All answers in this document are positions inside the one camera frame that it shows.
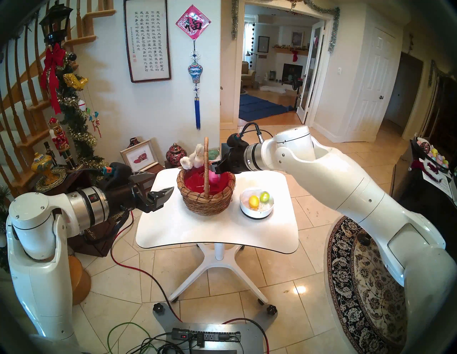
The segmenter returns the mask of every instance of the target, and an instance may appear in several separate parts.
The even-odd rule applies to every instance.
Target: lantern
[[[54,47],[55,43],[60,44],[65,39],[71,11],[73,9],[59,4],[58,1],[49,9],[40,22],[46,44]]]

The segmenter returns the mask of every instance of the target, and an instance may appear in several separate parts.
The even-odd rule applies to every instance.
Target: white door
[[[319,68],[320,54],[322,53],[322,42],[324,41],[324,21],[319,21],[313,26],[311,40],[309,42],[308,60],[303,76],[302,96],[300,105],[297,108],[297,115],[305,124],[306,117],[310,111],[311,100],[315,88],[317,71]]]
[[[362,87],[349,120],[345,141],[374,141],[389,104],[393,75],[395,38],[378,28],[373,29]]]

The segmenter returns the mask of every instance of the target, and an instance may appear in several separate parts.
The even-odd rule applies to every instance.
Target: christmas tree
[[[77,94],[78,91],[72,87],[71,79],[68,79],[68,77],[74,75],[73,78],[77,79],[77,81],[81,82],[83,80],[81,76],[74,74],[73,60],[76,60],[76,55],[66,52],[63,58],[63,66],[57,65],[55,69],[55,75],[58,79],[57,99],[60,109],[64,114],[64,119],[60,123],[68,125],[66,130],[69,137],[74,141],[78,162],[84,164],[87,168],[100,169],[108,164],[104,158],[94,155],[94,147],[97,145],[97,139],[88,132],[86,121],[89,115],[79,108],[78,102],[80,99]]]
[[[0,185],[0,268],[10,272],[8,266],[8,247],[3,244],[6,242],[6,218],[8,217],[8,207],[6,206],[5,200],[10,195],[10,191],[7,187]]]

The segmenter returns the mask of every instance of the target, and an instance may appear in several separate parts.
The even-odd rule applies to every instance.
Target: electrical outlet
[[[205,340],[212,341],[214,339],[216,339],[216,335],[215,334],[213,334],[213,333],[208,333],[208,334],[205,333]]]

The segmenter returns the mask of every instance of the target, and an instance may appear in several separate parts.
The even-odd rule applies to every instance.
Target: white bowl
[[[239,196],[239,206],[241,207],[241,211],[247,216],[252,219],[264,219],[266,218],[273,210],[273,206],[275,201],[273,196],[270,194],[270,199],[266,203],[259,204],[259,210],[253,210],[249,206],[249,198],[252,195],[256,195],[260,199],[260,194],[262,192],[268,192],[268,190],[261,189],[259,187],[250,187],[246,188]]]

